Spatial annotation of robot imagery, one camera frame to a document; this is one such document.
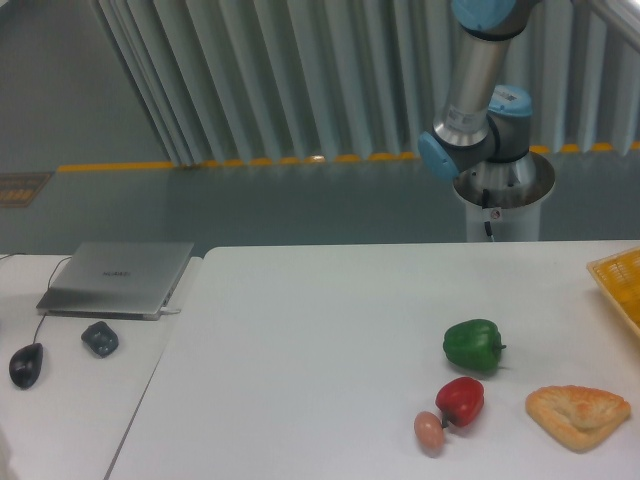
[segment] bread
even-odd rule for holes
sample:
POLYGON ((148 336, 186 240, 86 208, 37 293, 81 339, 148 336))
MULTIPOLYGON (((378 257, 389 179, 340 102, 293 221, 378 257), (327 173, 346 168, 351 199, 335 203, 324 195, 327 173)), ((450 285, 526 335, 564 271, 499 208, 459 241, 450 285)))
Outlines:
POLYGON ((624 398, 595 388, 543 387, 526 401, 527 413, 553 438, 575 452, 604 441, 631 413, 624 398))

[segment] brown egg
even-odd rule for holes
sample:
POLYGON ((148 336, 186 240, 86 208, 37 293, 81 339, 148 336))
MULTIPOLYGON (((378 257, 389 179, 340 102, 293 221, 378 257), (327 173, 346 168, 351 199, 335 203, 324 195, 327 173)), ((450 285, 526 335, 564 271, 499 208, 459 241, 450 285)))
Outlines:
POLYGON ((420 412, 413 422, 413 429, 420 444, 432 451, 444 445, 444 430, 440 419, 431 412, 420 412))

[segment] laptop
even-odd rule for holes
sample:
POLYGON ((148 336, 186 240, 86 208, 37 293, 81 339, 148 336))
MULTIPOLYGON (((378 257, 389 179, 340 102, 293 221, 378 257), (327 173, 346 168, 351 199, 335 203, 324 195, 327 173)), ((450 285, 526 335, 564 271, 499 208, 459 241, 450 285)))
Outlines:
POLYGON ((40 314, 157 320, 193 243, 83 243, 37 305, 40 314))

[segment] yellow floor stripe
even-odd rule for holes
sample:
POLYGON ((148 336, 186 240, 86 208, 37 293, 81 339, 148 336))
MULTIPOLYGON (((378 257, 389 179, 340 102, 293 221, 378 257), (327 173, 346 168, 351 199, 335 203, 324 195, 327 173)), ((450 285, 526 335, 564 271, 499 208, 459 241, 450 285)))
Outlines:
MULTIPOLYGON (((640 141, 633 142, 631 144, 631 150, 640 150, 640 141)), ((532 145, 530 150, 534 153, 541 155, 551 153, 548 147, 543 145, 532 145)), ((615 149, 609 143, 595 143, 590 152, 611 152, 615 149)), ((580 153, 580 147, 576 144, 567 144, 560 149, 560 153, 580 153)), ((415 156, 413 152, 402 152, 400 155, 393 155, 391 153, 374 153, 370 155, 365 161, 369 162, 387 162, 397 160, 414 160, 415 156)), ((362 158, 358 155, 340 155, 335 159, 337 163, 356 163, 362 161, 362 158)), ((297 165, 303 163, 324 163, 325 158, 322 156, 312 156, 300 160, 297 157, 284 157, 277 162, 272 161, 270 158, 255 158, 249 162, 252 166, 270 166, 270 165, 297 165)), ((219 167, 244 167, 247 165, 240 159, 225 160, 224 162, 218 162, 216 160, 207 160, 195 168, 219 168, 219 167)), ((113 171, 113 170, 157 170, 157 169, 170 169, 179 168, 174 167, 171 162, 132 162, 132 163, 93 163, 84 165, 61 165, 58 167, 58 172, 98 172, 98 171, 113 171)))

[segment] plastic basket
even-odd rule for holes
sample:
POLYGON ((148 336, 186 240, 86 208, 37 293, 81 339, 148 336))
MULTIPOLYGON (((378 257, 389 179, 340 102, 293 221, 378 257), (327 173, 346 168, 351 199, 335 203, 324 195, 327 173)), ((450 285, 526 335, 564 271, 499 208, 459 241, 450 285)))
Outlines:
POLYGON ((640 338, 640 247, 590 262, 587 269, 640 338))

